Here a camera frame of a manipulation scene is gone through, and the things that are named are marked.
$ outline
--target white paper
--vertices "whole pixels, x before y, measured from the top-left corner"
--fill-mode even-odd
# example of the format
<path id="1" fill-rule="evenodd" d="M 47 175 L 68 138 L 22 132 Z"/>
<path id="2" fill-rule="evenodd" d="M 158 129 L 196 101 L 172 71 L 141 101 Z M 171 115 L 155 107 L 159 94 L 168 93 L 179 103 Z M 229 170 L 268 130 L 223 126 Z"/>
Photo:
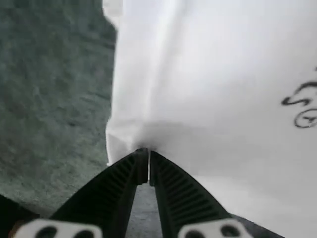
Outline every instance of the white paper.
<path id="1" fill-rule="evenodd" d="M 315 234 L 316 12 L 315 0 L 124 0 L 110 163 L 151 148 L 228 212 Z"/>

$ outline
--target black plastic tool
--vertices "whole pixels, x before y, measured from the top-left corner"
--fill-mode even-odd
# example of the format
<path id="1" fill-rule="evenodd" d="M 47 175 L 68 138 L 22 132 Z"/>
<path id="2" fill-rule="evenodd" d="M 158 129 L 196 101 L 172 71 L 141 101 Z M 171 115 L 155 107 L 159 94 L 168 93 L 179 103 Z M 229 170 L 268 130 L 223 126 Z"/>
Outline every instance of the black plastic tool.
<path id="1" fill-rule="evenodd" d="M 105 238 L 124 238 L 136 187 L 155 187 L 164 238 L 183 225 L 231 218 L 189 174 L 159 155 L 140 149 L 105 169 L 71 197 L 51 219 L 97 225 Z"/>

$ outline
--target screw hole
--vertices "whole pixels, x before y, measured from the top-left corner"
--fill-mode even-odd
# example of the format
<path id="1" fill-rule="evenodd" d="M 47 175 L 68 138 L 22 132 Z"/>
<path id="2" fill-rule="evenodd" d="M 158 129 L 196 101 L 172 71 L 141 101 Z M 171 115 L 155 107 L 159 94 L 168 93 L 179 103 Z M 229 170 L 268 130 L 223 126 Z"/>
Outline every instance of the screw hole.
<path id="1" fill-rule="evenodd" d="M 240 232 L 237 228 L 231 225 L 226 225 L 221 228 L 221 233 L 224 237 L 239 237 Z"/>
<path id="2" fill-rule="evenodd" d="M 186 233 L 185 238 L 205 238 L 205 236 L 199 231 L 189 231 Z"/>
<path id="3" fill-rule="evenodd" d="M 45 227 L 42 228 L 36 234 L 36 238 L 54 238 L 57 233 L 57 229 L 55 227 Z"/>
<path id="4" fill-rule="evenodd" d="M 74 238 L 94 238 L 94 233 L 91 231 L 81 231 Z"/>

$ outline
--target white plastic part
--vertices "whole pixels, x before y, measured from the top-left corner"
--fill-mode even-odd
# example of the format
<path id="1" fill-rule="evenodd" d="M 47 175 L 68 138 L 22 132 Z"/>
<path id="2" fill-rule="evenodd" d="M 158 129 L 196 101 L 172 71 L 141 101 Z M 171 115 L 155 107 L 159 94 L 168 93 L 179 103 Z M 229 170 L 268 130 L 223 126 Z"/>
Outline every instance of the white plastic part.
<path id="1" fill-rule="evenodd" d="M 102 231 L 96 226 L 43 219 L 36 219 L 23 225 L 14 238 L 36 238 L 36 235 L 47 227 L 57 230 L 54 238 L 76 238 L 76 235 L 82 231 L 90 231 L 94 235 L 93 238 L 102 238 Z"/>
<path id="2" fill-rule="evenodd" d="M 245 227 L 234 219 L 223 219 L 183 226 L 178 233 L 178 238 L 190 238 L 190 236 L 186 236 L 189 232 L 199 232 L 203 235 L 202 238 L 253 238 L 246 231 Z"/>

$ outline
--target black tool jaw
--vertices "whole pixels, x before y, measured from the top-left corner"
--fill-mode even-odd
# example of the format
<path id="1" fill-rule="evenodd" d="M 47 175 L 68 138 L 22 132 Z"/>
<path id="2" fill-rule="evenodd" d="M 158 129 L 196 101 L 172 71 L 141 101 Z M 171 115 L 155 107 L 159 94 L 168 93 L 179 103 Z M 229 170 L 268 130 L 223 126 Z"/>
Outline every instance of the black tool jaw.
<path id="1" fill-rule="evenodd" d="M 156 152 L 150 154 L 150 185 L 155 187 L 164 238 L 177 238 L 184 225 L 231 218 L 194 178 Z"/>

